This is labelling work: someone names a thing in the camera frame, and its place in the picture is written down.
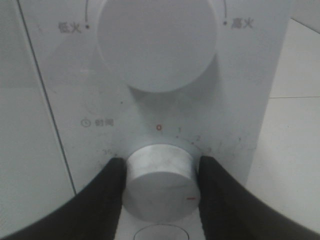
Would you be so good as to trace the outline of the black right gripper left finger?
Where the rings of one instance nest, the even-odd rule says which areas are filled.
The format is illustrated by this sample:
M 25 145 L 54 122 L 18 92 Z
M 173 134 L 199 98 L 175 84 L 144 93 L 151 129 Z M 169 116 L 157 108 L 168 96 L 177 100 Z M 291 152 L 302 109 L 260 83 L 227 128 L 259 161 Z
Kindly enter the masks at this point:
M 75 197 L 7 240 L 113 240 L 122 209 L 126 161 L 114 157 Z

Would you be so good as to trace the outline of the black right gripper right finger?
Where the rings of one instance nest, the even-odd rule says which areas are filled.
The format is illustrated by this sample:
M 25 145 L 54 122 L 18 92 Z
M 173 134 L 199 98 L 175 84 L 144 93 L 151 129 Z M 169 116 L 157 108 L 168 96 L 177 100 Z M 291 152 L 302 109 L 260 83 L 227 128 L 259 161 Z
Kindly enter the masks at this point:
M 211 157 L 200 157 L 199 215 L 207 240 L 318 240 L 316 233 L 275 211 Z

